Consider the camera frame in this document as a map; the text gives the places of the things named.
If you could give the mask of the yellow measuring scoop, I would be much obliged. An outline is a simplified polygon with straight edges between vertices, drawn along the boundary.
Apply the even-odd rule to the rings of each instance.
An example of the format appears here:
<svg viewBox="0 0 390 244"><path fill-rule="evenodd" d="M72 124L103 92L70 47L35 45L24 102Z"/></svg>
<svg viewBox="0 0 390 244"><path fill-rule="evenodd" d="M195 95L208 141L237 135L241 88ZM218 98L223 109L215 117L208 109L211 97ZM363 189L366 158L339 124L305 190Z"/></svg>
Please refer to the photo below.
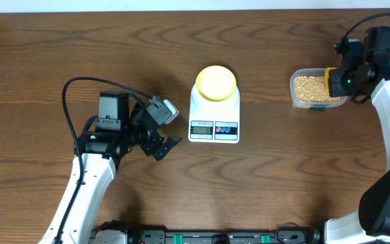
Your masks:
<svg viewBox="0 0 390 244"><path fill-rule="evenodd" d="M335 70L337 69L336 67L328 67L325 69L325 72L324 72L324 83L325 83L325 87L327 89L327 91L329 92L329 76L330 76L330 71L331 70Z"/></svg>

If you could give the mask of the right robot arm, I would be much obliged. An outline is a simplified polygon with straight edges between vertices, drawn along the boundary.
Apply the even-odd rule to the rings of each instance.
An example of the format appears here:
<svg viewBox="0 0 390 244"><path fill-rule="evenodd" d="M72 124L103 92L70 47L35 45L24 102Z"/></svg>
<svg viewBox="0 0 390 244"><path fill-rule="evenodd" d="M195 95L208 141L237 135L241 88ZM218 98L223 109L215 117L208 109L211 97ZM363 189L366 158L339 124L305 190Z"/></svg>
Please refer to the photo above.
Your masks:
<svg viewBox="0 0 390 244"><path fill-rule="evenodd" d="M331 97L371 101L383 133L387 171L361 197L357 211L324 224L323 243L390 243L390 27L366 30L364 40L344 38L335 47L341 67L326 71Z"/></svg>

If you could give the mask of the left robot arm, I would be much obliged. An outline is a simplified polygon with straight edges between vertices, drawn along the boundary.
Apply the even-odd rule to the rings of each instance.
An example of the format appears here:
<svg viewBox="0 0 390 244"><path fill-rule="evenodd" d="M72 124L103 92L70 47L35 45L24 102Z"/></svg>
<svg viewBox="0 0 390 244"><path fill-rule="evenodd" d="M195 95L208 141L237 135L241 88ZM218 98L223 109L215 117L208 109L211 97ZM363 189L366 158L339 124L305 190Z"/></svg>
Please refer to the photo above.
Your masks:
<svg viewBox="0 0 390 244"><path fill-rule="evenodd" d="M134 93L101 92L99 113L75 139L70 179L41 242L89 243L100 203L122 158L140 147L146 156L162 160L181 138L164 138L158 128L178 114L170 101L158 96L146 105Z"/></svg>

